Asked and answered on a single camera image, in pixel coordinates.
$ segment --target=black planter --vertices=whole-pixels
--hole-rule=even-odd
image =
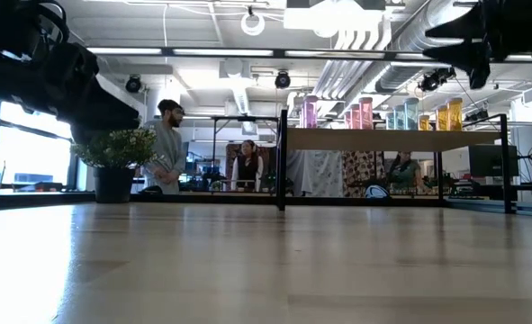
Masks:
[[[95,200],[98,203],[127,203],[135,175],[129,168],[94,168]]]

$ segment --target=potted plant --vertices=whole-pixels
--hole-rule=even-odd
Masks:
[[[155,141],[153,130],[115,130],[74,144],[71,151],[94,168],[98,203],[127,203],[135,168],[158,158],[151,149]]]

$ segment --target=woman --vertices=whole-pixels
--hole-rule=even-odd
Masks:
[[[411,159],[411,152],[398,152],[388,172],[388,183],[394,190],[418,187],[421,191],[426,191],[421,179],[421,168],[418,162]]]
[[[253,140],[244,140],[241,143],[241,155],[233,162],[231,174],[231,190],[259,191],[264,160],[257,155],[257,146]]]

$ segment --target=person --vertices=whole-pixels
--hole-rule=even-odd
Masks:
[[[393,190],[407,190],[418,187],[426,191],[421,179],[421,168],[418,162],[411,159],[411,152],[398,152],[388,172],[388,183]]]
[[[257,155],[256,143],[253,140],[244,140],[241,143],[241,155],[233,162],[231,190],[246,188],[249,191],[259,191],[263,171],[264,160]]]
[[[179,194],[179,176],[185,170],[187,152],[182,136],[176,130],[184,119],[184,108],[173,100],[162,100],[158,104],[161,120],[148,121],[145,128],[156,132],[153,145],[158,159],[144,166],[146,186],[159,186],[163,194]]]

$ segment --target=man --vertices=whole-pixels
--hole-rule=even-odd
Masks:
[[[179,194],[179,175],[185,169],[182,136],[176,130],[184,119],[184,108],[173,100],[162,100],[158,104],[161,121],[148,121],[145,128],[156,132],[153,149],[159,159],[144,166],[146,186],[157,185],[163,194]]]

